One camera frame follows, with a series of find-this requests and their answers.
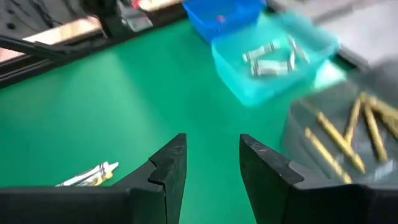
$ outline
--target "translucent plastic container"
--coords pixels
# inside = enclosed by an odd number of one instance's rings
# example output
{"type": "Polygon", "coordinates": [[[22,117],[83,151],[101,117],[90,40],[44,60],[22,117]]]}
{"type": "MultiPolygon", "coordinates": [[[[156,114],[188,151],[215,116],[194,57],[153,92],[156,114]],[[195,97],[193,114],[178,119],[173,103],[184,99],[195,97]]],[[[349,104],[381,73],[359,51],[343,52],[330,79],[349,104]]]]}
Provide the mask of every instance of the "translucent plastic container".
{"type": "Polygon", "coordinates": [[[264,0],[190,0],[183,3],[192,26],[207,41],[257,21],[264,0]]]}
{"type": "Polygon", "coordinates": [[[380,65],[363,74],[357,73],[354,78],[339,83],[327,90],[297,100],[290,106],[285,124],[282,145],[287,157],[299,164],[314,170],[327,179],[341,181],[341,178],[326,162],[313,144],[304,136],[304,129],[312,133],[326,147],[341,167],[360,184],[398,184],[398,141],[382,122],[380,113],[373,112],[380,137],[387,152],[388,160],[382,162],[371,141],[371,135],[361,105],[358,123],[354,129],[351,147],[362,159],[366,173],[362,174],[343,154],[342,150],[322,128],[316,119],[316,112],[321,111],[328,121],[344,136],[351,109],[360,92],[374,95],[388,105],[398,108],[398,62],[380,65]]]}
{"type": "Polygon", "coordinates": [[[246,106],[261,103],[299,81],[313,77],[320,65],[332,57],[339,47],[336,38],[291,12],[220,37],[212,43],[219,76],[246,106]],[[297,59],[296,69],[286,75],[253,78],[251,65],[243,61],[242,55],[276,40],[282,48],[259,59],[286,62],[291,53],[288,35],[292,36],[296,44],[307,54],[310,63],[297,59]]]}

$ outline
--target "metal pin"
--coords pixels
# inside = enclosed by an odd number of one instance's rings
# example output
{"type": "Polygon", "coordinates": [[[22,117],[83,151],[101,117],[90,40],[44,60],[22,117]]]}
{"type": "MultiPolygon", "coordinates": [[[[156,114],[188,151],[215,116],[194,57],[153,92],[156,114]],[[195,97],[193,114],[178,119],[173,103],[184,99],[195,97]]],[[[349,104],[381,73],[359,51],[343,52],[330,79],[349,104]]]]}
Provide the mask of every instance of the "metal pin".
{"type": "Polygon", "coordinates": [[[338,130],[328,121],[326,116],[319,112],[317,114],[317,120],[322,125],[323,129],[329,134],[329,136],[337,143],[341,151],[351,160],[355,168],[357,168],[363,174],[366,173],[365,165],[361,157],[354,151],[344,137],[338,132],[338,130]]]}
{"type": "Polygon", "coordinates": [[[345,184],[352,184],[353,180],[351,177],[343,170],[340,164],[333,158],[330,152],[324,147],[324,145],[319,141],[319,139],[314,135],[309,128],[305,128],[305,137],[308,138],[314,148],[321,154],[321,156],[326,160],[326,162],[331,166],[331,168],[336,172],[336,174],[343,179],[345,184]]]}
{"type": "Polygon", "coordinates": [[[290,53],[289,61],[287,63],[288,71],[293,71],[296,68],[296,56],[294,50],[290,53]]]}
{"type": "Polygon", "coordinates": [[[368,104],[364,106],[364,112],[366,117],[366,122],[369,126],[369,132],[371,134],[372,142],[374,147],[376,148],[377,155],[379,160],[382,162],[387,162],[387,152],[384,148],[383,141],[380,137],[379,128],[377,128],[376,120],[374,119],[374,115],[371,107],[368,104]]]}
{"type": "Polygon", "coordinates": [[[282,75],[288,72],[286,63],[260,63],[253,62],[251,67],[251,73],[253,76],[263,76],[263,75],[282,75]]]}
{"type": "Polygon", "coordinates": [[[354,137],[354,129],[358,123],[359,112],[361,111],[361,97],[358,97],[351,109],[351,116],[349,117],[348,126],[345,131],[344,139],[351,145],[354,137]]]}
{"type": "Polygon", "coordinates": [[[271,43],[269,43],[269,45],[263,45],[256,50],[251,50],[248,53],[243,54],[242,55],[243,61],[244,62],[253,61],[254,59],[262,55],[274,52],[275,50],[279,49],[279,47],[280,47],[279,42],[272,41],[271,43]]]}
{"type": "Polygon", "coordinates": [[[387,126],[387,129],[392,133],[395,139],[398,139],[398,127],[395,124],[394,118],[381,116],[381,120],[387,126]]]}
{"type": "Polygon", "coordinates": [[[301,49],[299,46],[297,46],[296,41],[293,39],[292,36],[287,36],[287,40],[289,41],[289,45],[291,46],[292,50],[305,62],[310,63],[310,59],[308,58],[307,54],[301,49]]]}
{"type": "Polygon", "coordinates": [[[365,95],[363,98],[365,102],[367,102],[372,109],[380,112],[380,114],[391,116],[394,119],[398,119],[398,111],[392,106],[377,99],[375,96],[365,95]]]}

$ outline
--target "workbench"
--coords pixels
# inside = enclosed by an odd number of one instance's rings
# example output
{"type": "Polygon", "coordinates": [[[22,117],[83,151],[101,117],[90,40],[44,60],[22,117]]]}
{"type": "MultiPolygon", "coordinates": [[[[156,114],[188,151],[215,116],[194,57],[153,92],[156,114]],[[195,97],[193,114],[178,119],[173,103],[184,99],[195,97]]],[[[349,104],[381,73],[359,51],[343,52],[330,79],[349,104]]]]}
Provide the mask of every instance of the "workbench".
{"type": "Polygon", "coordinates": [[[0,186],[56,185],[119,162],[111,185],[186,133],[180,223],[255,223],[239,172],[239,134],[281,152],[290,103],[353,68],[336,58],[314,80],[248,108],[218,77],[210,46],[181,20],[1,89],[0,186]]]}

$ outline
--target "gold drill bit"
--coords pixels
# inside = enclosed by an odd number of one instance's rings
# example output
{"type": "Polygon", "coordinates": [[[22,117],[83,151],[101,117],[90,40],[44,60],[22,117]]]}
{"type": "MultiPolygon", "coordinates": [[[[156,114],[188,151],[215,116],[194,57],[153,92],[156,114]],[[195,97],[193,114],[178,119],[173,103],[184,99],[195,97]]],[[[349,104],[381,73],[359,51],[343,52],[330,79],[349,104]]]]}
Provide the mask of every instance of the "gold drill bit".
{"type": "Polygon", "coordinates": [[[370,107],[378,111],[382,115],[388,115],[394,119],[398,119],[398,111],[387,103],[377,99],[375,96],[364,96],[366,102],[369,103],[370,107]]]}
{"type": "Polygon", "coordinates": [[[376,148],[379,160],[382,162],[387,162],[387,152],[384,148],[383,141],[381,140],[379,129],[377,128],[376,120],[374,119],[372,109],[370,105],[365,104],[364,112],[366,117],[366,122],[369,126],[369,132],[372,137],[372,142],[376,148]]]}
{"type": "Polygon", "coordinates": [[[351,177],[343,170],[340,164],[331,156],[328,150],[323,146],[319,139],[314,135],[309,128],[305,128],[305,137],[307,137],[314,148],[322,155],[326,162],[331,166],[331,168],[336,172],[336,174],[343,179],[345,184],[351,184],[353,181],[351,177]]]}
{"type": "Polygon", "coordinates": [[[351,145],[354,137],[354,129],[358,123],[359,112],[361,110],[361,98],[355,100],[353,108],[351,109],[351,116],[349,117],[348,126],[344,135],[344,139],[348,145],[351,145]]]}
{"type": "Polygon", "coordinates": [[[392,133],[392,135],[398,139],[398,127],[395,125],[394,118],[381,116],[381,120],[387,126],[387,129],[392,133]]]}
{"type": "Polygon", "coordinates": [[[363,174],[366,173],[365,165],[361,157],[354,151],[354,149],[346,142],[344,137],[337,131],[337,129],[328,121],[326,116],[319,112],[317,115],[318,122],[329,136],[337,143],[343,153],[351,160],[354,166],[363,174]]]}

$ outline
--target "metal part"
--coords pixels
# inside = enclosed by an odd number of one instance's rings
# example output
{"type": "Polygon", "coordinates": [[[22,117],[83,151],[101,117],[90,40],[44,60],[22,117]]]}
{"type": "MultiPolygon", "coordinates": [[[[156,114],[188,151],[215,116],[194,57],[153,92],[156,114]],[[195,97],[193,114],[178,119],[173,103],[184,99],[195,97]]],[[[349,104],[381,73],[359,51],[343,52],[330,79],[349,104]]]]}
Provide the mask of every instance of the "metal part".
{"type": "Polygon", "coordinates": [[[341,151],[351,160],[354,164],[355,168],[362,172],[366,173],[365,165],[361,159],[361,157],[354,151],[354,149],[347,143],[344,137],[337,131],[337,129],[328,121],[326,116],[319,112],[317,114],[317,120],[322,125],[323,129],[329,134],[329,136],[337,143],[341,151]]]}
{"type": "Polygon", "coordinates": [[[364,95],[363,99],[373,110],[378,111],[380,114],[388,115],[394,119],[398,119],[398,111],[375,96],[364,95]]]}
{"type": "Polygon", "coordinates": [[[20,40],[6,35],[0,35],[0,48],[15,50],[17,52],[22,52],[25,54],[48,59],[56,59],[68,53],[67,51],[62,50],[58,47],[43,44],[40,42],[32,43],[26,40],[20,40]]]}
{"type": "Polygon", "coordinates": [[[280,44],[278,41],[272,41],[269,45],[263,45],[255,50],[251,50],[242,55],[244,62],[251,62],[256,58],[263,56],[265,54],[269,54],[274,52],[275,50],[279,49],[280,44]]]}
{"type": "Polygon", "coordinates": [[[398,139],[398,127],[395,124],[395,119],[388,116],[381,116],[381,120],[387,126],[387,129],[392,133],[395,139],[398,139]]]}
{"type": "Polygon", "coordinates": [[[308,58],[307,54],[303,51],[303,49],[297,46],[294,38],[288,35],[287,40],[289,41],[289,45],[291,46],[292,50],[298,55],[298,57],[303,59],[305,62],[310,63],[310,59],[308,58]]]}
{"type": "Polygon", "coordinates": [[[319,141],[319,139],[314,135],[310,128],[305,128],[305,137],[310,140],[314,148],[321,154],[324,160],[331,166],[331,168],[336,172],[336,174],[343,180],[345,184],[352,184],[351,177],[343,170],[340,164],[333,158],[326,147],[319,141]]]}
{"type": "Polygon", "coordinates": [[[123,24],[127,24],[134,32],[139,32],[144,29],[148,29],[153,26],[152,21],[147,15],[131,6],[126,6],[121,1],[118,1],[118,11],[123,24]]]}
{"type": "Polygon", "coordinates": [[[376,120],[374,119],[374,115],[372,109],[369,105],[365,104],[364,112],[366,117],[366,122],[369,126],[369,132],[372,138],[372,142],[374,147],[376,148],[377,156],[381,162],[387,162],[387,152],[384,148],[383,141],[380,137],[379,128],[377,127],[376,120]]]}
{"type": "Polygon", "coordinates": [[[251,74],[255,77],[266,75],[282,75],[289,71],[286,62],[258,60],[252,62],[251,65],[251,74]]]}
{"type": "Polygon", "coordinates": [[[290,53],[289,61],[287,62],[287,68],[290,72],[296,68],[296,56],[293,50],[290,53]]]}
{"type": "Polygon", "coordinates": [[[351,116],[349,117],[348,125],[345,131],[344,139],[351,145],[354,137],[354,129],[358,123],[359,112],[361,111],[361,97],[358,97],[351,109],[351,116]]]}

